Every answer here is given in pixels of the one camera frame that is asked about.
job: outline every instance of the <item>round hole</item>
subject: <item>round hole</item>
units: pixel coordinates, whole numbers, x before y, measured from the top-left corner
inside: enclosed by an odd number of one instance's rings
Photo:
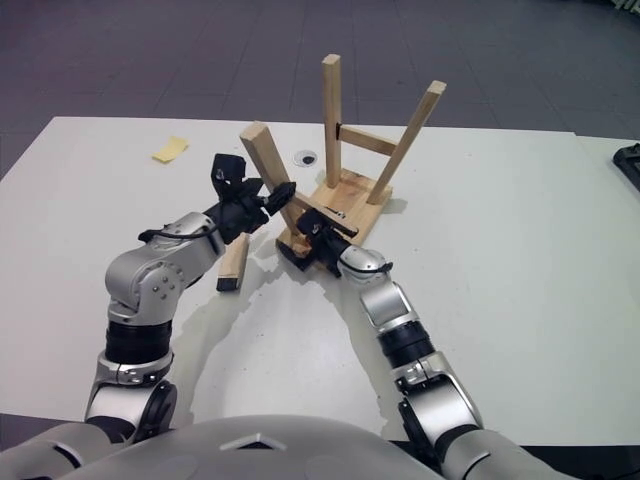
[[[293,163],[299,167],[310,167],[318,160],[318,155],[311,150],[301,150],[293,157]]]

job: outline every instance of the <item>upside-down wooden stool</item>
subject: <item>upside-down wooden stool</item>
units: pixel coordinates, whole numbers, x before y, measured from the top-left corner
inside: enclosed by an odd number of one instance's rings
[[[402,137],[394,142],[342,124],[339,55],[328,55],[322,61],[322,73],[326,178],[311,197],[296,192],[293,201],[281,210],[287,228],[276,241],[285,257],[303,270],[313,262],[308,256],[309,245],[296,227],[303,211],[317,209],[344,231],[354,233],[349,240],[361,245],[391,197],[391,177],[446,88],[446,84],[439,81],[429,85]],[[254,122],[242,132],[240,139],[269,191],[282,182],[291,181],[267,125]],[[377,180],[342,168],[342,142],[389,156]],[[334,212],[341,212],[344,217]]]

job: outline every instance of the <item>robotic arm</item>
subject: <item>robotic arm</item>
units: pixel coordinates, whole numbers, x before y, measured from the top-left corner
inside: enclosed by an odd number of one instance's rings
[[[264,211],[273,216],[295,193],[295,183],[284,183],[261,197],[262,180],[244,176],[242,157],[216,155],[211,180],[220,202],[143,232],[143,246],[111,263],[107,344],[85,422],[4,452],[0,478],[56,478],[169,429],[177,391],[164,377],[173,361],[171,322],[180,296],[224,254],[225,244],[267,223]]]
[[[449,480],[568,479],[497,432],[484,430],[480,413],[444,353],[437,351],[402,287],[392,263],[351,245],[315,210],[298,220],[312,255],[358,290],[389,361],[405,431],[425,463]]]

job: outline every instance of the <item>wooden plank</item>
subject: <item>wooden plank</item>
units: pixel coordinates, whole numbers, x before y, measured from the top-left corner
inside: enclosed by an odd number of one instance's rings
[[[346,125],[340,126],[338,138],[351,145],[389,156],[393,154],[397,146],[396,143],[391,140]]]
[[[344,221],[358,229],[358,234],[348,240],[354,245],[362,245],[382,213],[382,209],[391,198],[392,189],[387,185],[382,192],[380,203],[376,205],[367,203],[374,185],[375,180],[343,168],[340,181],[335,188],[329,188],[322,183],[313,192],[311,199],[319,205],[344,212]],[[309,250],[303,238],[300,235],[292,235],[289,229],[285,229],[278,237],[278,241],[288,245],[298,257],[303,258]]]
[[[216,290],[219,292],[230,292],[240,288],[247,265],[250,237],[248,233],[241,233],[224,252],[218,271]]]
[[[240,134],[240,140],[270,192],[281,183],[291,181],[266,124],[253,122]],[[289,202],[280,213],[287,227],[294,234],[300,234],[296,227],[296,221],[302,214],[300,207]]]
[[[293,201],[293,203],[295,203],[299,207],[304,208],[305,210],[307,210],[309,208],[314,208],[318,212],[320,212],[322,215],[327,217],[329,220],[331,220],[333,223],[335,223],[336,225],[339,225],[346,232],[351,233],[353,235],[357,235],[358,234],[357,227],[349,224],[342,217],[340,217],[339,215],[336,215],[331,210],[326,208],[324,205],[319,204],[313,198],[309,198],[306,195],[304,195],[303,193],[296,192],[292,201]]]
[[[334,188],[340,179],[342,151],[338,140],[338,125],[342,123],[342,87],[340,55],[330,54],[322,61],[322,95],[324,111],[324,149],[326,155],[326,183]]]
[[[440,100],[440,96],[444,93],[446,88],[446,83],[438,82],[437,80],[431,82],[431,85],[427,88],[422,100],[420,100],[418,108],[416,108],[411,120],[409,120],[409,124],[402,134],[402,138],[400,138],[398,146],[394,150],[391,158],[387,162],[387,165],[385,165],[384,170],[380,174],[376,185],[371,191],[371,194],[367,199],[367,203],[377,204],[382,200],[382,193],[384,192],[385,187],[389,184],[391,177],[400,166],[400,162],[407,154],[411,144],[418,136],[418,133],[420,133],[422,125],[424,125],[424,122],[427,121],[429,115],[433,112],[438,100]]]

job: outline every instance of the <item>table surface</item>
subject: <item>table surface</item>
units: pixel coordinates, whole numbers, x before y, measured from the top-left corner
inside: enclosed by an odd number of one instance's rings
[[[246,122],[55,118],[0,183],[0,411],[79,420],[104,348],[104,272],[137,234],[215,203],[216,152],[245,155]],[[322,126],[270,124],[310,194]],[[399,138],[400,127],[370,127]],[[170,135],[189,148],[151,159]],[[528,445],[640,443],[640,197],[609,165],[629,140],[425,128],[365,246],[395,262],[435,344],[487,427]],[[345,167],[385,158],[351,146]],[[253,166],[249,173],[254,175]],[[331,417],[404,435],[398,394],[353,293],[252,238],[238,294],[212,270],[182,298],[175,424],[220,416]]]

